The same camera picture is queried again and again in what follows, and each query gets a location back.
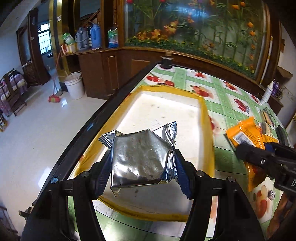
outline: white bottle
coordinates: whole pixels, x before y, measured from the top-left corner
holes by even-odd
[[[271,93],[272,93],[272,90],[273,90],[273,86],[274,86],[274,82],[271,81],[270,84],[267,86],[266,91],[265,91],[262,99],[260,100],[261,104],[265,104],[269,100],[269,98],[271,96]]]

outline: barcode label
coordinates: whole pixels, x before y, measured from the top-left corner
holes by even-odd
[[[233,137],[233,140],[235,140],[238,144],[246,143],[248,145],[255,146],[254,143],[250,140],[250,138],[247,137],[246,134],[241,131]]]

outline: window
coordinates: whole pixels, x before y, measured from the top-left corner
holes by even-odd
[[[38,38],[41,54],[52,50],[52,43],[50,40],[49,23],[38,26]]]

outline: white tile floor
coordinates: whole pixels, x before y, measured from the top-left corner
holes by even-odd
[[[73,137],[105,100],[82,97],[71,99],[64,92],[60,103],[49,103],[53,82],[29,88],[27,107],[0,133],[0,205],[19,234],[25,211],[37,198],[43,183]]]

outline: white bucket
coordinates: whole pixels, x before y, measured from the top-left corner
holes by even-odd
[[[80,99],[84,95],[81,72],[70,74],[65,80],[65,85],[73,99]]]

